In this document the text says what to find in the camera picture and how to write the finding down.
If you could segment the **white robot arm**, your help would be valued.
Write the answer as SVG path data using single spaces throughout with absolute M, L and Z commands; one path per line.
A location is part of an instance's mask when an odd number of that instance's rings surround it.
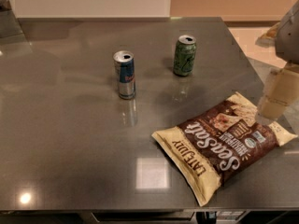
M 271 120 L 279 118 L 299 98 L 299 1 L 280 21 L 275 50 L 286 65 L 269 73 L 258 104 L 258 114 Z

